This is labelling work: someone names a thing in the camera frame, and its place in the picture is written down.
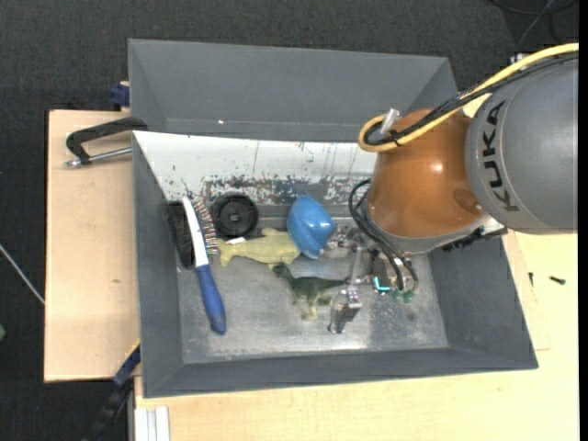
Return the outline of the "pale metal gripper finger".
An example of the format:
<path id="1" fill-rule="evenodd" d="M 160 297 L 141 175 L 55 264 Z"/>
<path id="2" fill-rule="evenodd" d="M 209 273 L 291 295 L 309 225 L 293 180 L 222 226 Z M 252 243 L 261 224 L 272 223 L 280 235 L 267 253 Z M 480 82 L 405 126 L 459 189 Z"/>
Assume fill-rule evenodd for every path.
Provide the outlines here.
<path id="1" fill-rule="evenodd" d="M 346 234 L 335 233 L 327 239 L 321 250 L 321 259 L 342 259 L 345 258 L 355 247 L 355 241 Z"/>
<path id="2" fill-rule="evenodd" d="M 347 286 L 342 289 L 333 300 L 328 331 L 331 334 L 342 334 L 346 324 L 355 319 L 362 307 L 357 287 Z"/>

